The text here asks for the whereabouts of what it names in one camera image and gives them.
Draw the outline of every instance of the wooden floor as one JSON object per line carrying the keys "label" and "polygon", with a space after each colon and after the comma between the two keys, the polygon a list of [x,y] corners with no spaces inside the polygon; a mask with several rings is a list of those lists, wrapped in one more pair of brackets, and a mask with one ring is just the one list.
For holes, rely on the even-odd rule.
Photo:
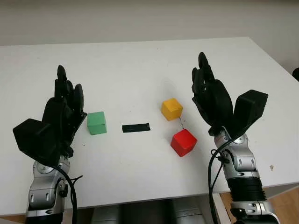
{"label": "wooden floor", "polygon": [[[230,193],[221,194],[222,201],[226,210],[228,211],[229,218],[232,223],[236,220],[230,213],[230,203],[231,203],[231,196]],[[269,199],[271,201],[275,213],[278,216],[281,224],[299,224],[299,187],[287,191],[283,194],[278,196],[272,197]],[[71,223],[71,213],[66,212],[65,216],[66,219],[64,220],[64,224]],[[3,219],[18,222],[18,223],[25,223],[25,216],[9,216],[9,217],[2,217]]]}

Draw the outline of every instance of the yellow cube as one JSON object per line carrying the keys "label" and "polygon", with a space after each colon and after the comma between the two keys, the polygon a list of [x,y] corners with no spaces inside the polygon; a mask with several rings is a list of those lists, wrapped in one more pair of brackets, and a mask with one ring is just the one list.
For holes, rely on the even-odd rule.
{"label": "yellow cube", "polygon": [[179,118],[182,111],[182,105],[175,98],[168,99],[162,103],[161,112],[167,120]]}

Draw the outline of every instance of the white tabletop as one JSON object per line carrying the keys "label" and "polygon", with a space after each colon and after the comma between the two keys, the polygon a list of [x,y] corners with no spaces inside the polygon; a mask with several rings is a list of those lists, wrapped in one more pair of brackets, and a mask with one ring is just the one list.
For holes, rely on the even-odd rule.
{"label": "white tabletop", "polygon": [[[72,144],[70,176],[84,175],[75,185],[79,207],[207,193],[214,140],[191,100],[191,71],[201,51],[233,104],[250,89],[269,94],[263,117],[247,131],[263,185],[299,182],[299,83],[249,38],[5,46],[0,47],[0,215],[26,210],[33,160],[19,151],[12,129],[27,118],[41,120],[59,64],[73,84],[82,84],[85,112],[104,111],[107,121],[106,134],[91,136],[85,120]],[[182,124],[198,139],[182,158],[170,146],[182,125],[160,112],[169,98],[182,104]],[[121,130],[147,122],[148,132]],[[214,174],[218,167],[215,163]],[[221,172],[215,191],[227,190]]]}

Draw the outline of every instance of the black wire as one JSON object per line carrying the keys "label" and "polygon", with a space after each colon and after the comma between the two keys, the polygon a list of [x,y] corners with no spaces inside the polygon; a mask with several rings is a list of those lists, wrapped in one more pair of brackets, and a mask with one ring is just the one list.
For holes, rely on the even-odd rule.
{"label": "black wire", "polygon": [[72,214],[71,223],[76,224],[77,223],[77,196],[76,196],[74,184],[71,181],[70,177],[67,175],[67,173],[64,172],[61,168],[59,168],[59,167],[53,167],[53,168],[56,169],[58,172],[60,172],[65,177],[67,182],[69,183],[69,186],[71,188],[71,204],[73,206],[73,214]]}
{"label": "black wire", "polygon": [[208,170],[207,170],[207,178],[208,178],[208,186],[209,186],[210,209],[211,209],[211,214],[212,214],[212,218],[213,218],[214,224],[218,224],[218,220],[217,220],[217,215],[216,215],[216,210],[215,210],[215,204],[214,204],[214,199],[213,199],[213,188],[214,188],[214,186],[212,186],[212,181],[211,181],[212,164],[213,164],[214,159],[216,158],[216,155],[221,150],[223,150],[226,146],[228,146],[230,143],[232,143],[233,141],[234,140],[229,140],[226,143],[224,143],[222,146],[220,146],[217,150],[215,150],[215,152],[212,154],[212,157],[211,157],[211,159],[209,161],[209,166],[208,166]]}
{"label": "black wire", "polygon": [[[75,185],[76,181],[79,180],[81,177],[83,177],[83,175],[78,176],[78,177],[76,177],[76,178],[72,178],[71,181],[73,181],[73,182],[72,182],[73,185]],[[73,204],[73,196],[72,196],[72,194],[71,194],[71,203]]]}
{"label": "black wire", "polygon": [[76,177],[76,178],[72,178],[71,181],[73,181],[73,185],[75,185],[75,182],[76,182],[77,180],[79,180],[81,177],[83,177],[83,175],[78,176],[78,177]]}
{"label": "black wire", "polygon": [[216,177],[215,177],[215,179],[214,179],[214,182],[213,182],[213,184],[212,184],[212,189],[214,188],[214,185],[215,185],[215,183],[216,183],[216,180],[217,180],[217,178],[218,178],[218,175],[219,175],[219,173],[220,173],[220,171],[221,171],[222,166],[223,166],[223,162],[221,163],[221,166],[220,166],[220,168],[219,168],[219,170],[218,170],[218,173],[217,173],[217,175],[216,175]]}

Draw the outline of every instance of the robotic arm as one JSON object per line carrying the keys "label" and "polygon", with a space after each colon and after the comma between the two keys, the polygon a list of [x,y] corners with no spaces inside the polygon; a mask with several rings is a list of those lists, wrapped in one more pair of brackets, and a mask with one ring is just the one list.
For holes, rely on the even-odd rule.
{"label": "robotic arm", "polygon": [[64,68],[59,65],[55,80],[55,96],[48,100],[42,121],[28,119],[13,129],[19,149],[35,160],[34,179],[28,195],[27,224],[62,222],[64,198],[71,188],[72,223],[76,223],[77,199],[67,173],[68,158],[73,156],[71,143],[86,117],[83,112],[83,90],[73,88]]}
{"label": "robotic arm", "polygon": [[217,223],[211,183],[211,166],[219,153],[225,178],[231,190],[231,212],[235,224],[280,224],[274,209],[267,201],[253,153],[248,148],[246,130],[259,119],[264,111],[268,95],[250,90],[240,95],[233,111],[232,101],[220,80],[214,78],[203,52],[199,55],[199,70],[192,71],[192,100],[202,118],[211,126],[218,150],[209,163],[208,181],[210,207],[213,221]]}

